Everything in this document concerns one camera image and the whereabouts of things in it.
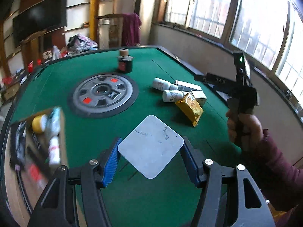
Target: television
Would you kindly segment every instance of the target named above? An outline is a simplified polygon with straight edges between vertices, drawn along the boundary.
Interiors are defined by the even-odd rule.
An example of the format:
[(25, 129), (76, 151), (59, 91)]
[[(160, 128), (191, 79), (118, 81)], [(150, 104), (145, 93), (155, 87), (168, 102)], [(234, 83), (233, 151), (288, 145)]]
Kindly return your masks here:
[(24, 10), (13, 19), (15, 46), (31, 34), (44, 29), (67, 26), (66, 0), (44, 0)]

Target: maroon jacket sleeve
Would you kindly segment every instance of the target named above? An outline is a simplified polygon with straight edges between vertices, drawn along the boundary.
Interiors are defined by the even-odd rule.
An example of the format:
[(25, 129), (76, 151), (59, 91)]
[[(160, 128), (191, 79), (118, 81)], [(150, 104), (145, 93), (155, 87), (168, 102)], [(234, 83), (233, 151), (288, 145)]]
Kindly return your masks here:
[(289, 164), (264, 130), (264, 138), (253, 153), (244, 154), (263, 195), (278, 211), (289, 211), (302, 199), (303, 170)]

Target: white square plate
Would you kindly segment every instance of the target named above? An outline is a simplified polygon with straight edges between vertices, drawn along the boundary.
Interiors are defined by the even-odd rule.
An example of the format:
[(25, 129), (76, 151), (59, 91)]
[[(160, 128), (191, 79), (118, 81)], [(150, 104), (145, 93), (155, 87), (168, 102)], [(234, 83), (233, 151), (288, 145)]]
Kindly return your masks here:
[(148, 115), (118, 146), (118, 151), (148, 179), (155, 178), (183, 146), (183, 138)]

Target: crumpled yellow wrapper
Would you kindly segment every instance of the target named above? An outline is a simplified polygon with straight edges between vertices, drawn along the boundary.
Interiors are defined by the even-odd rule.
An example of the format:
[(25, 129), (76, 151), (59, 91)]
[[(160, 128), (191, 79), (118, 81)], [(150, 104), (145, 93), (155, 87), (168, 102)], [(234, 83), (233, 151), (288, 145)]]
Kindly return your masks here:
[(183, 99), (177, 101), (175, 104), (189, 118), (193, 126), (198, 124), (198, 121), (203, 113), (203, 109), (190, 93), (186, 94)]

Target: metal bolt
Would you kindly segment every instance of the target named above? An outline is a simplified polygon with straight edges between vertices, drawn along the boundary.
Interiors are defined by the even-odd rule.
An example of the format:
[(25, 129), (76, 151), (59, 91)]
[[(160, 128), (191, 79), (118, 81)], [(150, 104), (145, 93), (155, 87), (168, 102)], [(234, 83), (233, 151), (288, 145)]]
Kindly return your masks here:
[(59, 167), (58, 167), (58, 170), (59, 170), (59, 171), (64, 171), (64, 170), (65, 170), (65, 166), (59, 166)]
[(212, 165), (214, 162), (213, 162), (211, 159), (206, 159), (206, 160), (204, 161), (204, 163), (210, 166), (210, 165)]
[(97, 161), (96, 159), (91, 159), (91, 160), (89, 161), (89, 163), (93, 166), (93, 165), (98, 164), (98, 161)]
[(241, 165), (241, 164), (237, 165), (237, 168), (238, 168), (238, 170), (240, 170), (240, 171), (244, 171), (244, 170), (245, 170), (245, 166), (244, 166), (244, 165)]

